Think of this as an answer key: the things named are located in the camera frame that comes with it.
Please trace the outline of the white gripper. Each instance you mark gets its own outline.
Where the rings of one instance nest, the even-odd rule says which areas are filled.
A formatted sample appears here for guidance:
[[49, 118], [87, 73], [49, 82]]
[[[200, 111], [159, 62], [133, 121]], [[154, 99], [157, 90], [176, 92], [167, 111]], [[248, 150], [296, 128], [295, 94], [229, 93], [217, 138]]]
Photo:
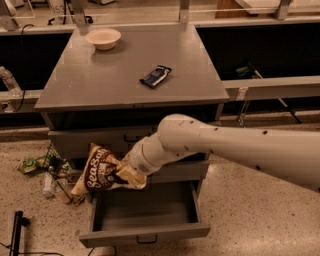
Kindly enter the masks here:
[[143, 189], [146, 186], [146, 176], [161, 168], [161, 153], [162, 146], [157, 137], [144, 137], [127, 153], [125, 162], [128, 164], [118, 166], [116, 174], [131, 188]]

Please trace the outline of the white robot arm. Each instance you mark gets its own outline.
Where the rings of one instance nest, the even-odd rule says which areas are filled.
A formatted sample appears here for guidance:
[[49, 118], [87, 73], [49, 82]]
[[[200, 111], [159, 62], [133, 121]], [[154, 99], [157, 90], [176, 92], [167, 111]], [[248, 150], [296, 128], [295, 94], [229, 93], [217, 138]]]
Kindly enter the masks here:
[[217, 155], [256, 171], [317, 191], [320, 133], [212, 126], [182, 114], [168, 115], [117, 166], [135, 188], [162, 166], [197, 153]]

